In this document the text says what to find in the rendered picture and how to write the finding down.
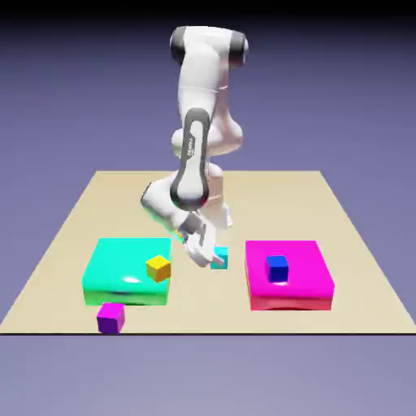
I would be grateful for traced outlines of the small purple cube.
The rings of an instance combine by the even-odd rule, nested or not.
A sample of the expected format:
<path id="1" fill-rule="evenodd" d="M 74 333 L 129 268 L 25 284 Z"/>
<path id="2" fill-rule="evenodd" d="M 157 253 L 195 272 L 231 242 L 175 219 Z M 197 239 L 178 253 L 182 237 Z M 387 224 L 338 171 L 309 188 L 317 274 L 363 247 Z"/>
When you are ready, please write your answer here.
<path id="1" fill-rule="evenodd" d="M 102 334 L 119 334 L 124 322 L 124 304 L 103 303 L 97 313 L 97 327 Z"/>

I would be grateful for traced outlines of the small yellow cube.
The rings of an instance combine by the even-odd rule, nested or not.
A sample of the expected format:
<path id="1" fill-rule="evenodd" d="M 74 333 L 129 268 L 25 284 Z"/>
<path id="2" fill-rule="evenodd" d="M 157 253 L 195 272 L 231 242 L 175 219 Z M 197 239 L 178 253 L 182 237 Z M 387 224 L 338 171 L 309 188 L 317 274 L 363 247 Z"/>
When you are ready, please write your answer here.
<path id="1" fill-rule="evenodd" d="M 171 262 L 162 255 L 157 255 L 146 261 L 146 273 L 156 283 L 171 277 Z"/>

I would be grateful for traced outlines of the small blue cube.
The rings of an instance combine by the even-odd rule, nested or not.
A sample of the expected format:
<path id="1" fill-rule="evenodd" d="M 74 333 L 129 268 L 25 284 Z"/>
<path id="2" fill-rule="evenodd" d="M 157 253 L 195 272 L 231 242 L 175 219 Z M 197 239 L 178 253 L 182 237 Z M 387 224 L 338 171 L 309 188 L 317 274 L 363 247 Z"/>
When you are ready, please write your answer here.
<path id="1" fill-rule="evenodd" d="M 270 283 L 288 281 L 288 261 L 284 255 L 266 257 L 266 275 Z"/>

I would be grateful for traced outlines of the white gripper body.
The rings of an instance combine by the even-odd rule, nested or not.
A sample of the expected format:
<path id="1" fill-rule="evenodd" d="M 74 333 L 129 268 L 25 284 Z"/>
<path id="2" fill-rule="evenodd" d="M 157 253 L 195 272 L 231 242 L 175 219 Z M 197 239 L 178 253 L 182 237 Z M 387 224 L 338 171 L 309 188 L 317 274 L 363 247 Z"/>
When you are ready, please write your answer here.
<path id="1" fill-rule="evenodd" d="M 206 267 L 214 261 L 216 230 L 212 223 L 204 223 L 200 231 L 184 238 L 184 249 L 199 266 Z"/>

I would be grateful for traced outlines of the large magenta box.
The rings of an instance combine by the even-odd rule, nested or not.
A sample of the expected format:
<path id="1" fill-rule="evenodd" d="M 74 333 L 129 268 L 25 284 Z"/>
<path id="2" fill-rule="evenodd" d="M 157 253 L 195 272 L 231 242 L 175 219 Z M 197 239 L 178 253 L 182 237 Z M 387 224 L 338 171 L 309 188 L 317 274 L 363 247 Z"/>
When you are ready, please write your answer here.
<path id="1" fill-rule="evenodd" d="M 270 283 L 266 257 L 284 255 L 288 281 Z M 314 240 L 247 240 L 245 274 L 251 310 L 330 310 L 332 276 Z"/>

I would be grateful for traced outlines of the small cyan cube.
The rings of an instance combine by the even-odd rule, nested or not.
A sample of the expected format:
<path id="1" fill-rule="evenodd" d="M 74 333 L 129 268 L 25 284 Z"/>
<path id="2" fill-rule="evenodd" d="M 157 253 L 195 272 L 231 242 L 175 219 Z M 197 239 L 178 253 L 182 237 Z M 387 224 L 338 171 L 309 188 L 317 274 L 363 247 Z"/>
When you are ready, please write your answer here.
<path id="1" fill-rule="evenodd" d="M 213 262 L 210 263 L 211 269 L 227 269 L 228 268 L 228 248 L 223 246 L 214 247 L 214 255 L 217 255 L 224 259 L 223 265 L 216 265 Z"/>

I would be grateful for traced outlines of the large turquoise box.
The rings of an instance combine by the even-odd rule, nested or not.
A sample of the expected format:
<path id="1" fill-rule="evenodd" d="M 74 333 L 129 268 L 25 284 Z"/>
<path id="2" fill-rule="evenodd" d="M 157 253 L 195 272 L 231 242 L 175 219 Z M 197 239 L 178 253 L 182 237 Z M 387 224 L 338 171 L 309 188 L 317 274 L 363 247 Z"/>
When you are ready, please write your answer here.
<path id="1" fill-rule="evenodd" d="M 171 258 L 168 238 L 101 238 L 82 277 L 84 303 L 100 306 L 164 306 L 169 281 L 148 276 L 146 262 L 158 255 Z"/>

